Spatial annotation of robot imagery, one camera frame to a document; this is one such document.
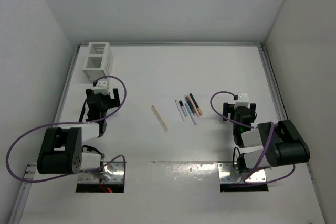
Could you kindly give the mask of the black gold makeup pencil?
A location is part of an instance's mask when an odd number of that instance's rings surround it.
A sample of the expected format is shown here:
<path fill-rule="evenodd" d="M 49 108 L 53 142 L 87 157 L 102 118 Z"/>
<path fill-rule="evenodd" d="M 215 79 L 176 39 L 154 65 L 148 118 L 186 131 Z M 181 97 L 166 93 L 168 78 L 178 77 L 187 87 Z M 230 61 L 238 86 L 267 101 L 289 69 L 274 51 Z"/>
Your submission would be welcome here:
<path fill-rule="evenodd" d="M 190 98 L 191 98 L 191 100 L 193 101 L 193 103 L 194 103 L 194 105 L 195 105 L 195 108 L 196 108 L 196 111 L 197 111 L 198 115 L 199 115 L 199 116 L 203 115 L 203 114 L 202 114 L 202 111 L 201 111 L 201 109 L 200 109 L 200 107 L 198 106 L 198 104 L 197 104 L 197 102 L 196 102 L 194 96 L 193 96 L 191 93 L 190 93 Z"/>

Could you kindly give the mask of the lavender white makeup stick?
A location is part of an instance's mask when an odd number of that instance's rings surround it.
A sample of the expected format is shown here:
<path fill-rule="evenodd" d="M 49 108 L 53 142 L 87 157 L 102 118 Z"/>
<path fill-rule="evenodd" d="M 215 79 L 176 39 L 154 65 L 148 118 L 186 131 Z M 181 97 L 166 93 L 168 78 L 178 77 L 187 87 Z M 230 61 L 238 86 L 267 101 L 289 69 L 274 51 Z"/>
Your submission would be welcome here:
<path fill-rule="evenodd" d="M 197 125 L 197 120 L 196 120 L 196 118 L 195 118 L 195 116 L 194 116 L 194 114 L 193 114 L 193 112 L 192 112 L 192 110 L 191 110 L 191 108 L 190 108 L 190 106 L 187 102 L 185 103 L 185 106 L 186 106 L 186 109 L 187 109 L 187 111 L 188 111 L 188 113 L 191 117 L 191 120 L 192 120 L 193 124 Z"/>

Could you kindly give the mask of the dark teal makeup pen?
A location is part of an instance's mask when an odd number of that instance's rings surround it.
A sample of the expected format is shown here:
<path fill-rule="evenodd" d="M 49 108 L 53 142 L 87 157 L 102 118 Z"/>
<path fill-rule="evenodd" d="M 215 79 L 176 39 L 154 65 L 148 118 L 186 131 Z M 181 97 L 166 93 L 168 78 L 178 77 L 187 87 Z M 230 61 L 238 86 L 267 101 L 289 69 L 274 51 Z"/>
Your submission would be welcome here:
<path fill-rule="evenodd" d="M 190 101 L 190 99 L 189 99 L 189 97 L 187 95 L 185 96 L 185 100 L 186 100 L 189 108 L 191 109 L 193 115 L 196 116 L 195 109 L 193 108 L 193 105 L 192 105 L 192 103 L 191 103 L 191 101 Z"/>

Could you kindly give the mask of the clear tube black cap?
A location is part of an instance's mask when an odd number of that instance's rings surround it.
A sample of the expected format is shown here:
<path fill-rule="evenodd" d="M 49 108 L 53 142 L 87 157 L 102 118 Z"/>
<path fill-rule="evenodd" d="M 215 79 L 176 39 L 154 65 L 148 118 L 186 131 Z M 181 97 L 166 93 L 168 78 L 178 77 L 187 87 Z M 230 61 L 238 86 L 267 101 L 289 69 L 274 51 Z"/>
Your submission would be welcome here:
<path fill-rule="evenodd" d="M 187 117 L 188 116 L 188 112 L 186 111 L 186 108 L 185 108 L 182 100 L 179 100 L 179 105 L 180 105 L 180 107 L 182 109 L 182 112 L 183 112 L 184 116 Z"/>

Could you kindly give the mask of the tan and white pencil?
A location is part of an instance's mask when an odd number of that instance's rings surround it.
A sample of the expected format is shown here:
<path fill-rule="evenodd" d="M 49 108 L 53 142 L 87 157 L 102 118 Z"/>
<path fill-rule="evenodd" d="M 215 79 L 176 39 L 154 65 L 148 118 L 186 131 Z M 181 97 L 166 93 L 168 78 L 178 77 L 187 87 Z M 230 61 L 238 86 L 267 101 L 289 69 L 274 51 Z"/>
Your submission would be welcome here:
<path fill-rule="evenodd" d="M 157 109 L 155 108 L 154 105 L 151 105 L 151 109 L 153 110 L 155 116 L 157 117 L 157 119 L 160 121 L 161 125 L 163 126 L 165 132 L 168 131 L 168 127 L 166 126 L 165 122 L 163 121 L 162 117 L 159 115 Z"/>

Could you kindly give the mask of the thin white liner pen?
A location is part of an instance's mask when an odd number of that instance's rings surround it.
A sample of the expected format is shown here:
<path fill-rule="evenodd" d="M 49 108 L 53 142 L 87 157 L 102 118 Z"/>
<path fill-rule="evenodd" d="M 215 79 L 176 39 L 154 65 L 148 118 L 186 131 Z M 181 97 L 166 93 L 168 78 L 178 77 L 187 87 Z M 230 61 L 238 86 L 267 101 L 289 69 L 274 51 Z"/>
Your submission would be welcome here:
<path fill-rule="evenodd" d="M 178 103 L 177 100 L 175 100 L 175 104 L 176 104 L 177 109 L 178 109 L 178 111 L 179 111 L 179 114 L 180 114 L 180 116 L 181 116 L 181 118 L 182 118 L 182 121 L 185 121 L 185 119 L 184 119 L 184 114 L 183 114 L 182 109 L 181 109 L 181 107 L 180 107 L 180 105 L 179 105 L 179 103 Z"/>

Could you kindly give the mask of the pink makeup stick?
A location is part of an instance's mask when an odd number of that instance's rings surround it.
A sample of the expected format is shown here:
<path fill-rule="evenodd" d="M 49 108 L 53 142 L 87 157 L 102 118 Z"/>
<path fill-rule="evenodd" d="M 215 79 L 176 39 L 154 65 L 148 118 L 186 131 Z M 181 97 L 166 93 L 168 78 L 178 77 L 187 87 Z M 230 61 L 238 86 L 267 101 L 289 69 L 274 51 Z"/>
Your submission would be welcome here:
<path fill-rule="evenodd" d="M 196 113 L 197 117 L 200 117 L 202 115 L 202 112 L 200 111 L 200 108 L 198 107 L 198 105 L 197 105 L 197 103 L 196 103 L 196 101 L 195 101 L 195 99 L 194 99 L 194 97 L 191 93 L 188 95 L 188 98 L 189 98 L 189 100 L 190 100 L 190 102 L 191 102 L 191 104 L 192 104 L 192 106 L 195 110 L 195 113 Z"/>

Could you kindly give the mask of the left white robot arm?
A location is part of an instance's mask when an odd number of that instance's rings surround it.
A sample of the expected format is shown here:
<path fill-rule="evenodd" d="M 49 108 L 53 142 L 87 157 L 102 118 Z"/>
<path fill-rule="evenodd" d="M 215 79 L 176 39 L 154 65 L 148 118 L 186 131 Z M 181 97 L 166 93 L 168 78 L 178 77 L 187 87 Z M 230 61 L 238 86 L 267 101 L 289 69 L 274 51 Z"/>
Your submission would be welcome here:
<path fill-rule="evenodd" d="M 86 140 L 102 137 L 107 123 L 107 111 L 120 106 L 119 91 L 96 93 L 86 90 L 79 123 L 68 127 L 47 128 L 40 148 L 37 170 L 41 174 L 76 174 L 82 163 L 82 144 Z"/>

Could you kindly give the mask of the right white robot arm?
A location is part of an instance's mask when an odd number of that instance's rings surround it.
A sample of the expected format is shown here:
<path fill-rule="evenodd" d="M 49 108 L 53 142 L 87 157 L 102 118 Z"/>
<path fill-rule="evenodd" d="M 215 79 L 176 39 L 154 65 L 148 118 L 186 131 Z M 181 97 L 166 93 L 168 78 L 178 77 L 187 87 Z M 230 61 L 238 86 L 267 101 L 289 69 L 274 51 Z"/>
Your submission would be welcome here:
<path fill-rule="evenodd" d="M 249 173 L 260 160 L 258 168 L 286 166 L 306 163 L 310 150 L 302 136 L 290 120 L 279 121 L 271 126 L 270 122 L 260 123 L 255 129 L 251 124 L 256 119 L 256 105 L 250 107 L 223 104 L 223 116 L 238 123 L 233 124 L 235 144 L 242 150 L 249 147 L 262 147 L 253 152 L 239 153 L 234 160 L 239 173 Z"/>

